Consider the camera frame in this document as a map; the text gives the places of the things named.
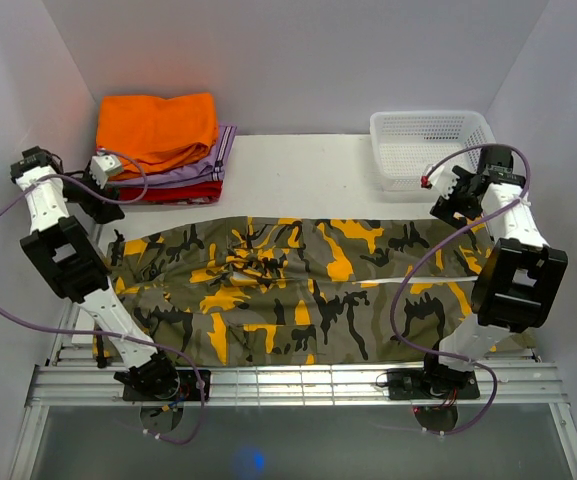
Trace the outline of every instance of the white plastic basket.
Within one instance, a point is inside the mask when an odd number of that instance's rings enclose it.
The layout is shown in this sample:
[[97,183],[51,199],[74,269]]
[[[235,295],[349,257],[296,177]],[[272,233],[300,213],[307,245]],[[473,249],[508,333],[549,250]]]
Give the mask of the white plastic basket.
[[[370,136],[381,185],[388,191],[419,190],[429,164],[462,148],[495,141],[483,116],[461,110],[378,112],[370,117]],[[474,150],[450,165],[474,171],[478,160],[479,151]]]

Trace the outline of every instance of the camouflage garment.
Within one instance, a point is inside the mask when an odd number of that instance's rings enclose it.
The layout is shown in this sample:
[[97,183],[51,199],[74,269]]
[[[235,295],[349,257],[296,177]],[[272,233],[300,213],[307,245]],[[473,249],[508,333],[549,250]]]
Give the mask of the camouflage garment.
[[[113,285],[156,342],[202,366],[414,361],[393,336],[397,283],[454,230],[436,220],[234,217],[109,246]],[[397,310],[403,335],[425,346],[470,313],[472,282],[492,248],[484,228],[426,262]],[[498,348],[531,345],[515,336]]]

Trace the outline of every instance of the white wall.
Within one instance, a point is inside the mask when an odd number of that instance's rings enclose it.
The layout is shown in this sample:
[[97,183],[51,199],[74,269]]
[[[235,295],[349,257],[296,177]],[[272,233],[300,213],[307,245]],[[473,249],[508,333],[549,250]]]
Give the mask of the white wall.
[[208,90],[243,133],[485,112],[547,0],[44,0],[96,99]]
[[550,1],[487,118],[497,140],[531,160],[537,222],[569,255],[539,344],[560,367],[577,426],[577,0]]
[[[39,144],[81,167],[94,145],[95,105],[40,0],[0,0],[0,207],[17,194],[9,165]],[[19,247],[28,233],[25,206],[0,225],[0,303],[28,320],[55,325],[62,302]],[[0,479],[17,441],[33,365],[43,364],[50,336],[0,317]]]

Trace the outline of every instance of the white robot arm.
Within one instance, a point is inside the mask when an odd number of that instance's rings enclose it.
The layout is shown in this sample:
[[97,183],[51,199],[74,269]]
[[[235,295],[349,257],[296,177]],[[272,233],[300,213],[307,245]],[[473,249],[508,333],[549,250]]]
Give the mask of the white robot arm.
[[[27,150],[23,156],[23,160],[11,166],[12,180],[22,190],[48,174],[63,173],[53,156],[38,147]],[[105,178],[117,164],[121,165],[116,158],[94,157],[90,170],[97,174],[84,178],[84,183],[103,194],[101,187]],[[80,203],[98,223],[123,218],[123,212],[116,205],[98,201],[79,189],[66,187],[64,192],[63,182],[58,178],[43,181],[26,196],[31,227],[30,235],[21,240],[22,249],[60,298],[68,297],[77,303],[102,330],[121,335],[121,338],[111,337],[111,342],[128,372],[118,372],[115,378],[144,395],[170,398],[179,388],[172,362],[154,346],[123,338],[152,342],[117,298],[104,257],[77,219],[69,215],[65,194]]]
[[[513,173],[511,151],[495,146],[482,149],[476,173],[441,166],[425,187],[439,194],[431,214],[460,228],[466,218],[491,214],[518,198],[524,183]],[[568,264],[566,253],[551,248],[539,233],[526,200],[487,227],[496,244],[473,287],[473,313],[438,346],[474,361],[505,338],[545,322]],[[424,370],[435,390],[445,390],[463,388],[473,365],[426,356]]]

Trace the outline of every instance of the folded orange cloth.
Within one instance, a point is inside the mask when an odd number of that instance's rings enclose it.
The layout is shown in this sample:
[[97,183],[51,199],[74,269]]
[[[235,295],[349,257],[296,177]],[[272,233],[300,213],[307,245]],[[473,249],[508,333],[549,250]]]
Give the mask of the folded orange cloth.
[[[171,99],[147,95],[105,97],[97,146],[137,160],[146,173],[161,173],[205,157],[217,141],[215,102],[209,93]],[[139,176],[125,159],[113,180]]]

